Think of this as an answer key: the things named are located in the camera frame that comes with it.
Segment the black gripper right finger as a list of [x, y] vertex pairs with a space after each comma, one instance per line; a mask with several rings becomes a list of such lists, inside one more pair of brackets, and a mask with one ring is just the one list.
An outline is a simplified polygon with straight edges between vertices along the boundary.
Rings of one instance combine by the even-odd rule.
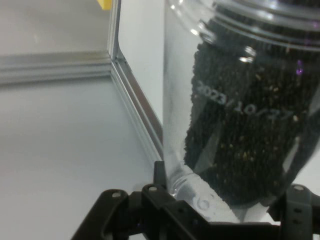
[[268, 214], [280, 222], [280, 240], [312, 240], [315, 209], [316, 195], [303, 185], [293, 184], [271, 205]]

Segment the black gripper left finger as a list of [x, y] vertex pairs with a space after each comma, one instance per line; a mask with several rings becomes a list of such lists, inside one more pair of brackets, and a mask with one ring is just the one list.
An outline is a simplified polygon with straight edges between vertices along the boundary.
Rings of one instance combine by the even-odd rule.
[[103, 191], [80, 224], [74, 240], [208, 240], [209, 224], [184, 201], [166, 190], [165, 164], [156, 161], [153, 182], [131, 194]]

